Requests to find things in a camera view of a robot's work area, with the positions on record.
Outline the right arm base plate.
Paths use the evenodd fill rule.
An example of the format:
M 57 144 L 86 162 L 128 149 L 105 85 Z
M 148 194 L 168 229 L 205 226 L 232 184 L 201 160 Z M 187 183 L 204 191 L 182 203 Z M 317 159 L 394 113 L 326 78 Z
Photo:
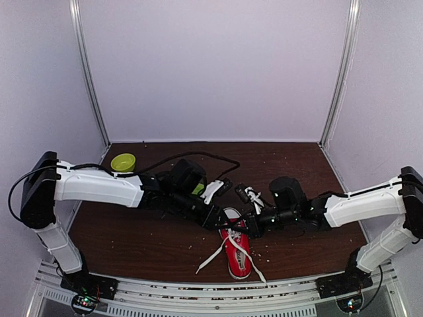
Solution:
M 320 277 L 315 283 L 321 299 L 358 292 L 373 285 L 368 273 L 346 272 Z

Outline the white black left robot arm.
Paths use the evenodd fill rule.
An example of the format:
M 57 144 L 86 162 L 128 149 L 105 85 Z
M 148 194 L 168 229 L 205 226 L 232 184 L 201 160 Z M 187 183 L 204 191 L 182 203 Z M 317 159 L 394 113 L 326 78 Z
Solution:
M 72 243 L 54 212 L 56 201 L 110 203 L 142 210 L 161 210 L 190 219 L 208 230 L 227 222 L 213 199 L 227 192 L 229 179 L 206 182 L 205 170 L 183 156 L 170 171 L 117 173 L 97 164 L 74 165 L 44 153 L 23 182 L 20 221 L 31 228 L 74 288 L 93 282 L 81 251 Z

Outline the white shoelace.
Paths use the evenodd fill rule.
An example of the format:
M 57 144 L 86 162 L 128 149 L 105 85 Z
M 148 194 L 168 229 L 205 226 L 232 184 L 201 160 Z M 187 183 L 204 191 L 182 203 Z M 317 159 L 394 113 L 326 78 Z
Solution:
M 206 258 L 197 268 L 195 274 L 210 264 L 222 251 L 227 256 L 229 274 L 236 280 L 244 280 L 254 271 L 260 281 L 267 285 L 268 282 L 250 255 L 249 238 L 245 233 L 233 229 L 223 229 L 220 232 L 222 242 L 219 247 Z

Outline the red canvas sneaker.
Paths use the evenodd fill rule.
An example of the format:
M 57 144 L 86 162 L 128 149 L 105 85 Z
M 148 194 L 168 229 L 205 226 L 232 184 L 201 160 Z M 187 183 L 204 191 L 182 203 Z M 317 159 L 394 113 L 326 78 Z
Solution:
M 228 261 L 228 270 L 232 278 L 246 279 L 251 271 L 249 238 L 245 234 L 229 230 L 220 230 L 219 235 L 224 241 L 224 249 Z

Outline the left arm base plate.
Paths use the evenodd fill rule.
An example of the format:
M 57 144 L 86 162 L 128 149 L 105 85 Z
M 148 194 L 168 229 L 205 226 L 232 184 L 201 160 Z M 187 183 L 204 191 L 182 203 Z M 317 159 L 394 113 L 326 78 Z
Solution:
M 60 287 L 94 299 L 113 300 L 118 287 L 118 281 L 113 278 L 79 271 L 72 274 L 64 273 L 61 278 Z

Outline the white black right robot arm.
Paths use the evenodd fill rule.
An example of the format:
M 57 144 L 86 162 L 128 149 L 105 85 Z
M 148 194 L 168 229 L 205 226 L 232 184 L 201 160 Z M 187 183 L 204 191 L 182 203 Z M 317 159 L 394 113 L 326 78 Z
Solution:
M 422 176 L 411 166 L 380 185 L 344 194 L 325 192 L 309 199 L 299 181 L 286 176 L 272 180 L 269 190 L 274 199 L 271 206 L 259 202 L 253 190 L 237 188 L 254 209 L 234 223 L 244 222 L 251 238 L 261 237 L 272 227 L 297 225 L 319 231 L 384 215 L 396 217 L 375 240 L 351 253 L 341 275 L 345 280 L 366 278 L 405 246 L 422 240 Z

